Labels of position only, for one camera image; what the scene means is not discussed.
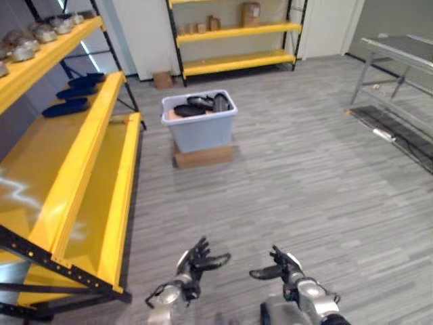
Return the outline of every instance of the brown cardboard box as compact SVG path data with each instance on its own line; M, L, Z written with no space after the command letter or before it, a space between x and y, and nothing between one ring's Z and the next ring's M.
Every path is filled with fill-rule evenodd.
M206 25L205 24L197 24L197 31L200 34L203 34L207 31Z
M215 18L214 16L208 17L208 27L209 30L220 30L221 29L221 21L219 18Z
M233 146L215 147L182 154L176 144L174 144L173 151L179 169L229 163L233 160Z
M188 24L187 25L187 31L188 31L188 34L195 34L197 31L196 31L196 24Z
M154 84L156 89L167 89L173 87L173 80L169 71L155 72Z
M242 27L257 27L260 25L260 4L244 2L242 6Z

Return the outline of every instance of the yellow shelf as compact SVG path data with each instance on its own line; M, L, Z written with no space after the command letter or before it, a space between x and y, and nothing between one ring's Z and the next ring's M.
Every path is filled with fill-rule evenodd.
M223 28L221 30L208 31L204 33L186 34L177 37L179 45L190 42L205 41L209 39L221 39L225 37L238 37L246 35L278 33L295 30L300 32L302 29L300 24L294 24L289 21L265 23L258 27L238 27L238 28Z
M183 70L185 76L194 76L197 74L245 69L284 62L293 63L295 62L295 57L291 54L287 54L282 49L277 49L273 51L243 54L240 56L223 56L221 58L185 62L183 64Z
M202 2L211 0L169 0L171 4L175 5L177 3L187 3L187 2Z
M133 113L113 119L115 122L107 127L64 256L121 293L119 277L141 117ZM83 287L37 265L30 267L25 284ZM23 292L18 304L30 305L67 296Z
M85 112L40 116L0 162L0 225L59 263L124 81L108 75Z
M6 66L9 74L0 78L0 114L99 27L104 28L100 17L85 20L75 26L70 34L59 35L56 41L41 45L41 50L36 52L33 59L19 63L8 62Z

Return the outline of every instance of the robotic arm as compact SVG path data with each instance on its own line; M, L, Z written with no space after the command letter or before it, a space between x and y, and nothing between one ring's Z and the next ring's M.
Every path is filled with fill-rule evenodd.
M201 294L200 279L203 272L218 269L225 265L229 253L216 257L209 256L209 243L205 237L188 251L185 251L177 262L175 278L161 284L145 300L152 309L147 319L148 325L172 325L180 318L192 300Z
M289 253L281 252L276 246L270 252L276 265L250 271L250 276L257 280L283 280L283 296L286 301L295 301L300 311L308 315L314 325L350 325L341 315L337 303L340 297L326 290L318 281L304 275L299 261ZM267 312L270 324L284 324L272 319L272 312Z

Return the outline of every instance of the light blue plastic bin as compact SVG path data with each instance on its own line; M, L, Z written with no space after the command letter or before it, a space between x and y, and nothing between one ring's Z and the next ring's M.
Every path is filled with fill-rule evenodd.
M177 105L186 104L189 96L210 96L213 98L217 93L223 93L230 101L233 109L178 120L168 119L168 111ZM161 123L170 129L176 145L182 153L227 146L231 143L231 130L233 128L233 118L237 114L237 107L225 90L211 90L202 93L165 97L161 101L161 111Z

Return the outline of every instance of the stainless steel table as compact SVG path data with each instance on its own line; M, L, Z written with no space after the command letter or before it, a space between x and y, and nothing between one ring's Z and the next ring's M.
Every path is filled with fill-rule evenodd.
M422 131L429 137L433 138L433 125L429 125L421 119L415 117L409 111L404 108L392 103L392 99L398 92L398 89L403 83L406 83L416 89L433 95L433 91L426 89L421 85L409 81L406 79L406 75L410 69L418 69L424 73L433 76L433 41L425 39L423 37L417 37L413 35L398 36L398 37L384 37L378 39L361 39L361 43L366 46L370 51L370 55L365 61L364 68L361 76L359 77L355 92L353 93L351 104L355 102L358 92L362 91L367 95L370 95L377 101L381 102L389 111L397 115L399 118L407 121L416 129ZM395 60L406 66L406 69L402 75L394 77L393 79L386 79L382 81L370 81L364 82L365 73L367 69L376 62L385 62ZM363 88L363 86L375 85L381 83L397 83L394 91L392 92L391 98L388 100L384 96L378 94L375 91Z

